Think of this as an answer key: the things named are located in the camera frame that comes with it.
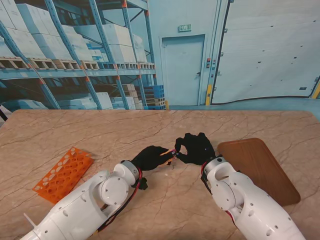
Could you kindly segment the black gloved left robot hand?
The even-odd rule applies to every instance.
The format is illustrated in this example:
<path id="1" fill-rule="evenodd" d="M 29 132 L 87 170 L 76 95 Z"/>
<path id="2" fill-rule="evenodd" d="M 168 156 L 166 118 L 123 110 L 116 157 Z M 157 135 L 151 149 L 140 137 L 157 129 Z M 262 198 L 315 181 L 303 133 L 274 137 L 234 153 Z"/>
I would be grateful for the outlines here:
<path id="1" fill-rule="evenodd" d="M 176 154 L 175 150 L 169 150 L 161 146 L 148 146 L 143 149 L 131 162 L 141 171 L 151 171 L 165 164 Z"/>

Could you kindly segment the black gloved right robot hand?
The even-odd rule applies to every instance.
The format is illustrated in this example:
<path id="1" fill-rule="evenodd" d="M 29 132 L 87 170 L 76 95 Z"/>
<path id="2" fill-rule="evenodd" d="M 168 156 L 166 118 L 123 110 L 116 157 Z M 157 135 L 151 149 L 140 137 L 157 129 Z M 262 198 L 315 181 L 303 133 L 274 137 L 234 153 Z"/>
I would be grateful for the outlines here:
<path id="1" fill-rule="evenodd" d="M 176 157 L 185 164 L 201 166 L 216 158 L 215 150 L 203 132 L 198 135 L 186 133 L 175 140 Z"/>

